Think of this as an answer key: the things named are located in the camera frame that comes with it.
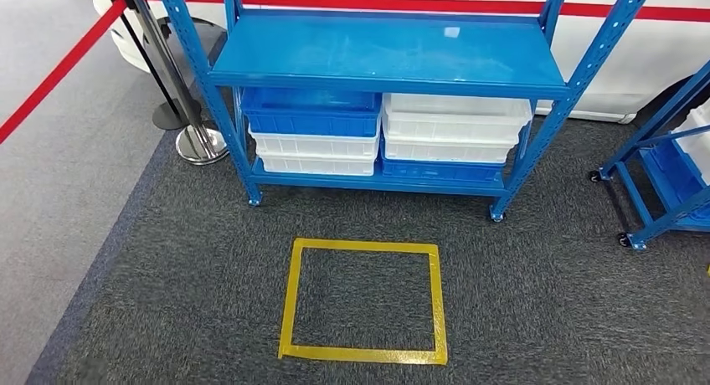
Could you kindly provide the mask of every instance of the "gray floor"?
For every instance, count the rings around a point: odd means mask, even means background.
[[[40,359],[32,383],[705,383],[710,238],[623,249],[615,198],[585,178],[633,130],[569,121],[504,223],[484,198],[396,192],[265,187],[250,208],[229,161],[194,169],[163,143],[115,263],[92,268],[103,283],[68,352]],[[278,359],[294,237],[437,244],[448,364]],[[308,249],[295,342],[431,348],[427,270],[416,255]]]
[[[91,0],[0,0],[0,120],[98,18]],[[162,131],[150,75],[108,36],[0,146],[0,383],[21,383]]]

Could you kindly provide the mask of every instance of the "gray carpet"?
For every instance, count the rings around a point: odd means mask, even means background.
[[[706,383],[710,237],[622,249],[625,192],[584,177],[632,131],[569,121],[503,223],[485,198],[396,192],[264,187],[250,208],[230,161],[191,167],[163,141],[58,369],[30,382]],[[437,244],[448,364],[278,359],[295,237]],[[301,272],[295,342],[433,346],[421,255],[308,249]]]

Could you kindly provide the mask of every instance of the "yellow tape square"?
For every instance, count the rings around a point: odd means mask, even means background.
[[[335,249],[340,251],[369,251],[381,253],[427,254],[431,284],[431,308],[434,322],[434,350],[383,350],[358,349],[351,347],[298,346],[292,345],[293,323],[296,318],[296,295],[301,275],[301,254],[303,249]],[[279,358],[283,356],[333,360],[341,362],[397,362],[403,364],[446,364],[446,327],[444,325],[444,298],[441,294],[441,272],[439,268],[439,247],[435,244],[380,243],[376,241],[350,241],[297,238],[293,242],[291,267],[286,285],[284,318],[281,323]]]

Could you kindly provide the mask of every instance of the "plastic storage bin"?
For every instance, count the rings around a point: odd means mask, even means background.
[[[383,103],[390,136],[515,141],[533,118],[525,99],[387,94]]]
[[[382,157],[382,174],[388,177],[500,182],[504,166],[505,163],[422,162]]]
[[[419,138],[392,137],[384,132],[383,154],[388,159],[436,162],[505,163],[515,139],[487,142],[428,141]]]
[[[382,95],[367,92],[245,88],[241,110],[253,132],[375,137]]]
[[[320,155],[324,157],[371,157],[378,153],[379,133],[368,138],[365,136],[303,136],[292,134],[268,134],[253,132],[249,134],[256,141],[256,153],[289,155]]]
[[[688,131],[704,126],[710,126],[710,100],[691,110],[683,124],[673,132]],[[703,182],[710,184],[710,131],[695,136],[684,136],[678,138],[677,141],[681,149],[695,162]]]
[[[679,203],[707,186],[693,160],[680,148],[676,140],[659,143],[651,149],[651,153],[675,190]],[[696,211],[692,216],[710,218],[710,208]]]
[[[261,154],[264,170],[280,173],[337,174],[372,176],[375,157],[323,157],[288,154]]]

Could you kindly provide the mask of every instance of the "blue plastic bin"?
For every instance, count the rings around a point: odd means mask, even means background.
[[[380,140],[382,175],[387,177],[461,180],[467,182],[501,182],[505,163],[466,163],[405,161],[384,157],[384,135]]]
[[[333,90],[244,88],[241,109],[253,132],[373,137],[382,94]]]
[[[678,203],[683,203],[691,195],[705,188],[706,184],[695,162],[681,149],[676,140],[662,141],[651,149],[651,153],[675,190]],[[696,211],[692,216],[710,218],[710,208]]]

